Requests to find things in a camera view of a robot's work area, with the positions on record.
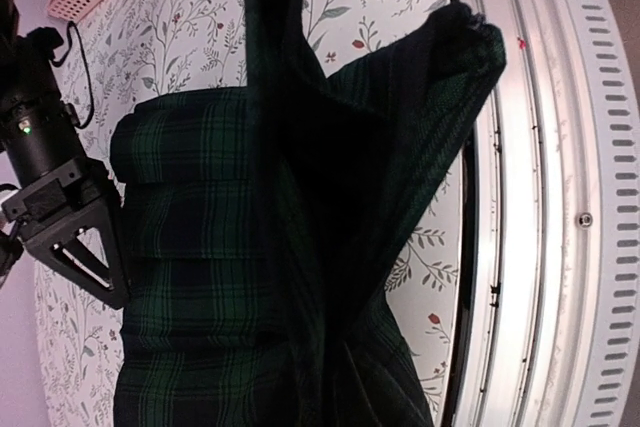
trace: white wall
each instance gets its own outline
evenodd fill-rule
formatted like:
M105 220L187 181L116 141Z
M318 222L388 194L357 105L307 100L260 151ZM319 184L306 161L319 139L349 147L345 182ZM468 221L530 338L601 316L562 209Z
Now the white wall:
M47 0L16 0L20 32L54 25L45 16ZM16 183L6 154L0 155L0 182ZM36 344L33 260L25 255L0 290L0 427L47 427Z

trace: robotic arm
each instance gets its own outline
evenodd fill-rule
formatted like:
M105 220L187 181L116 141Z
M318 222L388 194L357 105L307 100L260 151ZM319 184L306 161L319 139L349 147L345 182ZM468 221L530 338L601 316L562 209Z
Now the robotic arm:
M0 232L0 286L23 252L113 308L129 298L120 195L102 162L87 157L73 105L64 103L51 69L63 44L57 30L17 35L14 0L0 0L0 152L20 190L2 204L11 235ZM0 190L18 190L3 184ZM96 229L104 264L78 236Z

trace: bolt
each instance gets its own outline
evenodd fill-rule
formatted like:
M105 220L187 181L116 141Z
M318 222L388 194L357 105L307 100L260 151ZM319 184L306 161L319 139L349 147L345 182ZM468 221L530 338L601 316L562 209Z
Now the bolt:
M583 229L588 229L593 225L593 216L589 212L585 212L578 216L578 225Z

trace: white floral surface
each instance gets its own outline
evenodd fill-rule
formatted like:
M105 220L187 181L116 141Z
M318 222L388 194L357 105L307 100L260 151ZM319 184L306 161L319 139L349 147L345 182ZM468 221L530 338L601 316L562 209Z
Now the white floral surface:
M414 30L448 0L305 0L304 28L328 74ZM245 83L243 0L106 0L80 24L96 116L82 139L108 165L117 122L160 94ZM63 96L88 103L77 49ZM461 174L453 166L387 282L389 302L414 353L425 395L440 412L458 282ZM112 425L122 361L120 312L43 266L36 273L42 375L54 427Z

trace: dark green garment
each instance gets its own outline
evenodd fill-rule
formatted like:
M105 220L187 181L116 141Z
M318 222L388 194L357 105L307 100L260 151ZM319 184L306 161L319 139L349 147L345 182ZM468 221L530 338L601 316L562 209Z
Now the dark green garment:
M505 65L453 4L326 78L302 0L245 0L246 88L114 134L135 261L120 426L430 426L383 286Z

